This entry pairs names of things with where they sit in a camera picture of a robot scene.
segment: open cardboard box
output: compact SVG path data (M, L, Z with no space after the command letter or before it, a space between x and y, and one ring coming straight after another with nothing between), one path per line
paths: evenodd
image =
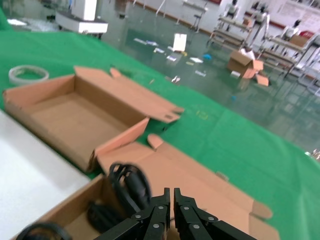
M263 203L248 196L232 184L197 163L158 136L151 134L147 147L137 142L97 156L106 173L113 162L133 163L139 166L150 183L154 196L162 195L164 188L180 188L184 196L195 198L197 206L258 240L279 240L276 229L258 219L269 219L272 211ZM178 233L171 230L178 238Z
M252 60L241 52L234 50L230 55L227 68L230 71L240 73L240 77L243 79L252 79L258 71L264 69L264 62Z
M153 196L163 195L164 188L171 188L171 217L174 216L173 189L180 188L182 195L195 198L199 208L254 238L280 239L273 227L255 217L270 218L272 212L267 206L163 142L158 136L151 134L148 141L153 149L133 142L98 156L98 161L109 171L113 162L128 162L130 159L131 163L138 165L146 174ZM37 222L57 223L64 227L74 240L93 240L99 233L92 228L86 217L91 201L112 206L125 216L108 178L99 175ZM171 224L167 239L180 239L174 223Z
M43 215L37 222L53 222L63 227L73 240L93 240L100 234L87 220L90 202L115 208L124 217L122 207L108 179L102 174Z
M111 77L94 68L75 75L7 89L5 110L84 171L96 156L142 135L150 118L171 123L184 110L116 69Z

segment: green cloth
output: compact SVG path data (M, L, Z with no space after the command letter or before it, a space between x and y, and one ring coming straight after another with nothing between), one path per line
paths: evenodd
M170 83L97 39L66 32L0 31L0 42L1 91L13 87L8 71L17 65L45 68L51 78L73 73L74 65L105 71L115 66L185 108L181 119L166 131L163 123L152 120L140 141L148 133L159 134L207 168L227 175L231 183L270 206L274 217L268 222L282 240L320 239L320 165L300 148L209 98Z

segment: gray floor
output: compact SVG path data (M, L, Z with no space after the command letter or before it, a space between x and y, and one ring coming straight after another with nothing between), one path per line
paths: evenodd
M63 0L59 4L60 7L66 7ZM269 87L260 86L253 80L233 78L226 69L230 51L218 46L208 48L207 35L175 25L170 19L155 17L153 12L139 6L133 7L131 3L125 9L128 18L120 19L117 12L120 8L113 0L99 2L97 14L109 22L108 32L102 36L103 42L156 69L169 79L179 76L181 80L178 84L208 96L306 151L320 146L320 98L299 85L296 78L284 78L279 71L270 68L265 69L272 83ZM46 16L55 11L43 7L37 0L12 0L11 11L9 8L3 8L3 11L8 18L23 18L28 22L28 31L57 31L54 23L46 21ZM174 33L187 34L187 56L172 55L167 49L173 44ZM135 38L155 41L165 53L154 53L154 46L138 43L134 41ZM211 60L187 64L191 62L190 57L202 58L206 53L212 55ZM168 55L175 57L176 61L167 60Z

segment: black cable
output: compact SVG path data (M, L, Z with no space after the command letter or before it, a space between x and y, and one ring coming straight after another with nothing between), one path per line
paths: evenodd
M89 203L87 219L101 234L124 220L114 208L107 205L96 204L94 202Z
M50 240L52 236L48 236L45 233L37 232L32 234L35 229L50 230L53 234L59 236L62 240L72 240L72 237L54 222L38 222L27 226L22 232L17 236L16 240Z
M129 216L149 206L151 188L145 174L136 165L113 163L109 169L109 180Z

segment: cardboard flap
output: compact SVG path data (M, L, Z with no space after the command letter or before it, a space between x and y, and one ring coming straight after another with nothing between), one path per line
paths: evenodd
M97 159L101 167L108 173L109 167L113 162L139 163L149 155L152 155L152 157L160 155L163 158L168 159L172 165L179 166L181 170L188 172L188 174L192 175L194 178L206 183L218 193L223 194L249 213L264 219L272 217L273 213L268 206L256 201L231 183L221 179L212 171L196 162L193 158L164 142L159 136L150 134L148 136L148 141L152 145L157 146L156 151L140 143L133 142L111 152L107 152L106 154L98 155Z
M173 113L173 111L145 97L136 87L124 85L103 70L79 66L74 67L74 70L76 75L82 80L99 87L109 95L121 100L152 119L164 123L172 123L180 118L180 116Z
M249 232L258 240L280 240L276 229L251 215L249 216Z
M161 195L164 187L170 188L171 191L174 188L180 188L184 196L195 198L199 208L206 209L208 213L254 238L278 240L277 230L251 216L250 211L237 205L237 201L227 197L219 188L215 188L206 178L208 177L206 174L204 174L205 178L199 176L198 171L194 174L193 168L186 168L183 163L174 161L159 152L159 149L165 144L164 142L157 151L153 151L147 146L134 142L99 156L98 161L106 173L109 172L109 167L114 162L134 163L145 173L154 196Z
M263 86L269 86L269 79L265 76L256 75L256 81L258 82L258 84L263 85Z
M129 79L128 77L122 75L116 68L111 68L110 73L114 79L116 79L118 82L125 85L125 87L129 87L131 89L134 89L135 91L139 92L141 95L143 95L148 101L153 101L156 104L162 106L163 108L172 111L174 113L183 113L185 111L184 108L174 105L172 102L166 100L165 98L157 95L153 91L150 91L149 89L143 87L142 85L136 83L135 81Z
M274 215L274 213L267 207L265 204L254 200L252 207L252 214L256 216L264 216L265 219L270 219Z
M263 61L260 61L260 60L254 60L252 62L252 66L255 70L263 70L264 69L264 62Z
M109 168L114 162L133 163L136 164L146 156L153 154L154 151L140 143L133 142L128 145L117 148L111 152L98 154L96 159L105 173L109 172Z
M147 141L154 150L157 150L158 147L160 147L164 143L162 138L156 134L149 134L147 137Z
M243 66L246 66L252 62L251 58L241 54L241 52L238 52L238 51L233 51L230 55L230 58L237 61L238 63L240 63Z

